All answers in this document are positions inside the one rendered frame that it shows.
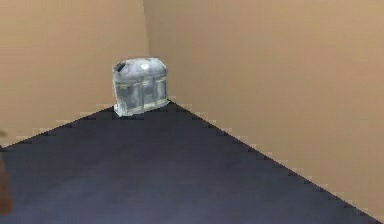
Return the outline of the grey metal bin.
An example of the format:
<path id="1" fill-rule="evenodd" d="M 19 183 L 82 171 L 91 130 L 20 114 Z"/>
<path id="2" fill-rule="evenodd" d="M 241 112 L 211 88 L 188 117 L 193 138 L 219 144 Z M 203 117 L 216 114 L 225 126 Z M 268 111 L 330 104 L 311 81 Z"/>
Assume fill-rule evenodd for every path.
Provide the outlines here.
<path id="1" fill-rule="evenodd" d="M 169 103 L 167 68 L 159 58 L 127 59 L 117 63 L 112 72 L 114 111 L 119 117 L 145 113 Z"/>

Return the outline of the brown wooden furniture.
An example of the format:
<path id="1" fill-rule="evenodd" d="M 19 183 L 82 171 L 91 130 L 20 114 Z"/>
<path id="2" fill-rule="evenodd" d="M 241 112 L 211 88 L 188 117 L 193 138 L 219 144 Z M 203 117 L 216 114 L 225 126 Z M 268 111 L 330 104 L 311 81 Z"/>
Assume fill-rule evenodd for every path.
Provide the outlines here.
<path id="1" fill-rule="evenodd" d="M 8 174 L 0 145 L 0 215 L 9 214 L 13 209 L 12 196 L 9 190 Z"/>

